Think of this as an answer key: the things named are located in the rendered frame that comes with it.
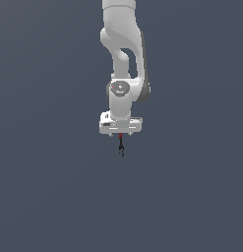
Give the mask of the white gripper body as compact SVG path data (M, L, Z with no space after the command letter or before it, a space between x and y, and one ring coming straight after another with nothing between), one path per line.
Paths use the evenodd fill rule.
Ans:
M105 111L100 114L99 133L114 134L127 133L133 134L142 130L143 118L130 117L127 120L119 121L110 117L110 112Z

